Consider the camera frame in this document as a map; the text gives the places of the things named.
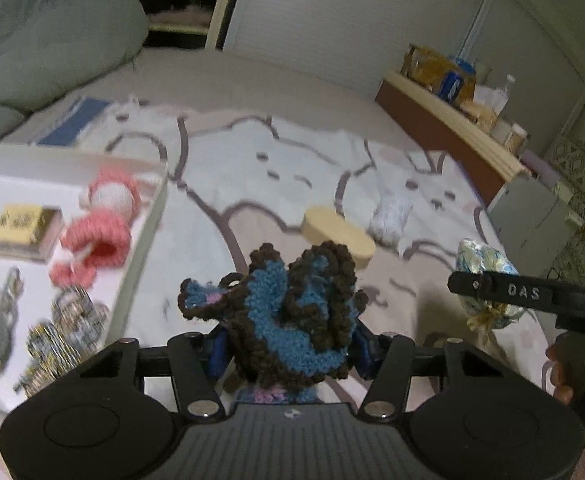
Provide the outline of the person right hand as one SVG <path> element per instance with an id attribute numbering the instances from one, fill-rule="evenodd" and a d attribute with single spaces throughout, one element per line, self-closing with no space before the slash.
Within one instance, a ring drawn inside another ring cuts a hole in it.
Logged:
<path id="1" fill-rule="evenodd" d="M 568 355 L 568 341 L 557 340 L 546 350 L 546 356 L 553 363 L 550 382 L 555 387 L 554 397 L 565 405 L 569 405 L 574 396 L 574 389 L 569 381 L 567 364 L 563 359 Z"/>

